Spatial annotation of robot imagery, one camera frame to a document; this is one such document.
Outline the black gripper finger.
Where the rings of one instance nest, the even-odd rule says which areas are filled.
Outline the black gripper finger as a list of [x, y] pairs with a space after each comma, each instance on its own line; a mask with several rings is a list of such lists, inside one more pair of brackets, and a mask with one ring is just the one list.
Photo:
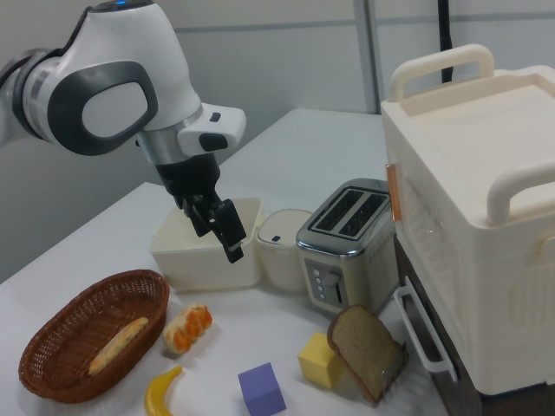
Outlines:
[[212, 232], [220, 241], [228, 261], [236, 263], [244, 256], [241, 244], [246, 237], [246, 232], [238, 211], [230, 199], [224, 200], [212, 210], [210, 225]]
[[198, 237], [203, 237], [212, 230], [210, 223], [206, 221], [206, 216], [194, 206], [187, 207], [187, 216]]

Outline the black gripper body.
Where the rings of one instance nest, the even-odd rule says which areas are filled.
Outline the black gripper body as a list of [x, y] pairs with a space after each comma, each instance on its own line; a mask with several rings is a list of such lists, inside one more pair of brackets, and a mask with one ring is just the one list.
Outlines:
[[201, 217], [207, 218], [210, 211], [221, 204], [215, 191], [220, 170], [213, 153], [155, 168], [166, 190], [187, 216], [196, 210]]

